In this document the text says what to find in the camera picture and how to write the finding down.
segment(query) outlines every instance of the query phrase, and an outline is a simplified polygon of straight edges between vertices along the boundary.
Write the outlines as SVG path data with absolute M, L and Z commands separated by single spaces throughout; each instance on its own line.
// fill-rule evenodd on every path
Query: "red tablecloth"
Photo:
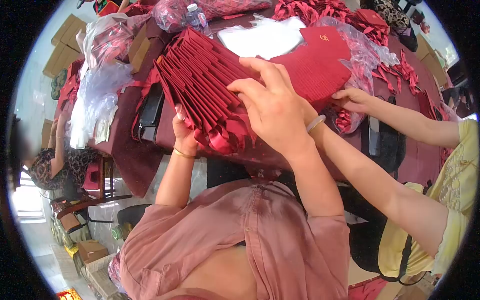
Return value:
M 264 16 L 271 16 L 273 8 L 260 11 L 259 14 Z M 248 27 L 253 16 L 246 15 L 231 20 L 216 20 L 210 23 L 213 32 L 220 29 L 231 27 L 234 25 L 243 25 Z M 425 68 L 425 66 L 416 58 L 415 54 L 404 47 L 398 40 L 391 37 L 389 41 L 389 48 L 391 52 L 400 57 L 400 51 L 406 52 L 408 63 L 415 69 L 419 76 L 419 86 L 427 90 L 431 96 L 432 101 L 440 105 L 440 94 L 438 92 L 435 80 L 432 74 Z M 396 78 L 393 75 L 387 74 L 388 79 L 392 83 L 396 83 Z M 385 99 L 391 95 L 385 82 L 380 79 L 373 79 L 374 91 L 376 96 L 383 96 Z M 402 80 L 402 92 L 396 95 L 396 103 L 399 106 L 410 108 L 419 111 L 417 98 L 412 95 L 408 87 L 408 83 Z M 172 129 L 172 118 L 175 112 L 170 105 L 165 102 L 163 105 L 162 116 L 158 125 L 155 143 L 167 150 L 171 151 L 175 142 L 175 136 Z M 360 130 L 356 130 L 353 134 L 346 136 L 350 144 L 357 149 L 360 149 Z M 436 146 L 429 146 L 419 143 L 413 139 L 407 139 L 405 159 L 398 170 L 398 181 L 411 181 L 426 185 L 428 180 L 434 181 L 440 172 L 440 148 Z M 207 153 L 200 153 L 202 156 L 213 156 Z M 252 148 L 247 145 L 245 152 L 241 154 L 234 154 L 231 156 L 224 156 L 227 159 L 245 165 L 255 165 L 261 168 L 279 168 L 290 169 L 287 161 L 275 150 L 266 145 L 261 139 L 257 139 L 256 147 Z M 336 180 L 344 180 L 344 176 L 340 171 L 324 157 L 324 162 Z
M 153 67 L 153 60 L 160 56 L 164 45 L 171 39 L 171 35 L 161 30 L 153 18 L 148 21 L 146 26 L 150 48 L 139 72 L 133 75 L 133 79 L 140 82 L 145 81 Z M 162 149 L 154 143 L 137 142 L 130 135 L 141 89 L 140 87 L 127 87 L 120 95 L 117 103 L 119 108 L 110 127 L 108 142 L 95 145 L 94 141 L 90 140 L 88 143 L 90 147 L 112 155 L 123 180 L 132 194 L 138 197 L 145 196 L 163 156 Z M 64 110 L 70 112 L 72 109 L 73 106 L 69 103 L 64 107 Z M 59 114 L 60 111 L 57 110 L 55 117 L 58 117 Z

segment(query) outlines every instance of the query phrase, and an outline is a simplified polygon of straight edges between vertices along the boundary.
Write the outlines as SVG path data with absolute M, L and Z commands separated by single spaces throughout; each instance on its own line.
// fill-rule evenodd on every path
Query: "plastic bag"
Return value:
M 112 125 L 115 112 L 119 107 L 115 105 L 108 115 L 103 114 L 98 117 L 95 124 L 95 145 L 101 142 L 108 142 L 110 137 L 110 125 Z
M 120 281 L 120 253 L 117 253 L 108 263 L 108 276 L 120 293 L 127 293 Z
M 116 62 L 102 64 L 85 73 L 70 119 L 70 147 L 85 148 L 93 138 L 97 119 L 109 117 L 118 101 L 117 91 L 132 80 L 131 71 L 131 65 Z
M 283 21 L 265 18 L 258 14 L 254 27 L 234 26 L 220 30 L 217 37 L 233 53 L 240 57 L 256 57 L 269 60 L 272 57 L 287 54 L 303 42 L 300 33 L 305 24 L 299 17 L 291 17 Z
M 152 9 L 158 26 L 169 32 L 180 32 L 187 27 L 187 6 L 196 3 L 207 20 L 239 12 L 254 11 L 272 6 L 272 0 L 163 0 Z
M 90 69 L 112 59 L 126 60 L 133 38 L 149 14 L 128 17 L 124 13 L 111 13 L 87 24 L 86 34 L 77 35 L 77 42 Z
M 351 59 L 341 62 L 352 72 L 352 76 L 345 83 L 345 87 L 359 88 L 373 96 L 372 70 L 376 69 L 381 62 L 388 65 L 400 63 L 396 54 L 390 53 L 387 47 L 373 43 L 353 26 L 335 18 L 323 17 L 311 26 L 334 26 L 347 42 Z M 329 110 L 329 117 L 333 119 L 339 133 L 348 134 L 358 128 L 365 114 L 346 111 L 343 108 L 333 108 Z

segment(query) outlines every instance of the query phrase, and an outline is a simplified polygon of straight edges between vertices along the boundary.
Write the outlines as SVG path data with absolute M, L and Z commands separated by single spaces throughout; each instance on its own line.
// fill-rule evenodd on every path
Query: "patterned blouse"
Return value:
M 447 225 L 435 257 L 429 256 L 412 239 L 412 252 L 408 259 L 407 275 L 422 271 L 445 274 L 467 230 L 477 191 L 478 180 L 478 124 L 475 120 L 458 123 L 460 143 L 448 157 L 435 184 L 427 196 L 448 208 Z M 408 187 L 422 192 L 423 186 L 409 183 Z M 397 277 L 398 266 L 405 247 L 407 233 L 388 220 L 378 253 L 380 271 L 385 276 Z
M 63 142 L 65 163 L 62 170 L 53 178 L 51 177 L 52 167 L 50 161 L 55 157 L 55 149 L 40 149 L 35 162 L 27 171 L 34 184 L 43 190 L 62 189 L 69 174 L 72 176 L 76 187 L 80 188 L 84 184 L 88 165 L 96 157 L 96 152 L 90 147 L 82 150 L 73 149 L 70 148 L 68 139 L 65 139 Z
M 389 26 L 407 28 L 410 23 L 402 9 L 392 3 L 391 0 L 373 0 L 375 11 L 385 20 Z

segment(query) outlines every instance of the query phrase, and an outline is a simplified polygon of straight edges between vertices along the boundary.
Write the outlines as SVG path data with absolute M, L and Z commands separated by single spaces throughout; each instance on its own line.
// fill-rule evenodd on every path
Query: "window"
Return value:
M 464 117 L 462 120 L 466 120 L 466 119 L 472 119 L 472 120 L 478 121 L 478 116 L 476 113 L 473 113 L 469 116 Z
M 12 195 L 13 207 L 21 223 L 45 222 L 41 191 L 30 176 L 22 172 L 20 187 Z

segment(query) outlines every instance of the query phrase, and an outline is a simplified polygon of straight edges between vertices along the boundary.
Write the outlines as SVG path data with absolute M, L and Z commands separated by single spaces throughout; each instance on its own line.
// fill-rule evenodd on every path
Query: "gold bracelet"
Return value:
M 316 123 L 316 124 L 312 127 L 312 129 L 310 129 L 310 131 L 308 132 L 308 134 L 310 134 L 310 133 L 315 129 L 315 127 L 318 126 L 318 124 L 323 123 L 324 121 L 325 121 L 325 119 L 324 119 L 324 120 L 321 120 L 321 121 L 318 122 L 318 123 Z
M 181 157 L 184 157 L 184 158 L 193 158 L 193 159 L 195 159 L 194 156 L 183 154 L 182 152 L 178 151 L 175 147 L 173 147 L 173 153 L 175 153 L 176 155 L 179 155 L 179 156 L 181 156 Z

